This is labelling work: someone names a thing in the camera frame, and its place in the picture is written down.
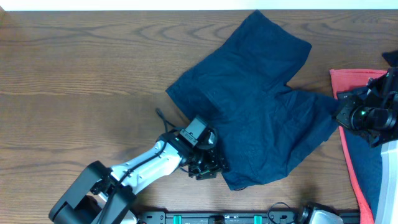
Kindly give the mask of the red cloth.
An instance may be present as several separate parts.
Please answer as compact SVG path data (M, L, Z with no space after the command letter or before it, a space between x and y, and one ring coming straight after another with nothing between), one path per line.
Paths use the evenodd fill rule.
M368 80L370 78L379 78L385 73L386 72L384 70L371 69L330 70L333 96L336 98L337 93L339 92L351 91L356 88L364 87L368 83ZM348 152L346 137L344 134L345 128L340 126L338 129L340 132L343 153L345 155L345 161L349 172L349 179L359 206L360 222L372 224L374 223L374 219L376 217L373 217L372 211L364 198L364 195L359 187L356 175L354 173L353 165Z

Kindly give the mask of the black mounting rail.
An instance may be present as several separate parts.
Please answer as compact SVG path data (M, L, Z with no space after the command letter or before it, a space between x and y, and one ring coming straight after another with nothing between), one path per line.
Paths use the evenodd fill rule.
M284 202L273 204L267 211L245 212L168 212L147 211L138 215L138 224L359 224L357 210L336 210L308 202L292 208Z

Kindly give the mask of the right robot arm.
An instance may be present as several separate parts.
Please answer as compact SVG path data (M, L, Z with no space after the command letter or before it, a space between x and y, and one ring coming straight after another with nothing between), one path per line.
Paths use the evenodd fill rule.
M300 223L397 223L397 69L330 70L333 119L340 138L357 213L320 204L305 206Z

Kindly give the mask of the navy blue shorts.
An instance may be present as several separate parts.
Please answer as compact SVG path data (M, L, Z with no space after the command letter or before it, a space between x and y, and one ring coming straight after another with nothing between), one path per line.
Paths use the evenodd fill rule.
M216 128L231 190L287 177L336 130L337 100L288 86L311 48L254 11L168 87L188 119L201 116Z

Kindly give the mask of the black garment at edge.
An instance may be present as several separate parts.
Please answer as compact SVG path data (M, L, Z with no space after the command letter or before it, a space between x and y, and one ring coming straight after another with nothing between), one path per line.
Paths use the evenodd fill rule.
M398 67L398 50L384 52L382 57L391 67Z

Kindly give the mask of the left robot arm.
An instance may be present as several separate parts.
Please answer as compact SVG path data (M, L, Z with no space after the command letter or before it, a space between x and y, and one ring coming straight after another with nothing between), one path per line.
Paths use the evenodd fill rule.
M228 168L217 147L218 132L196 116L185 128L167 129L152 149L106 167L92 162L49 212L53 223L137 223L130 212L139 192L182 167L196 180L212 179Z

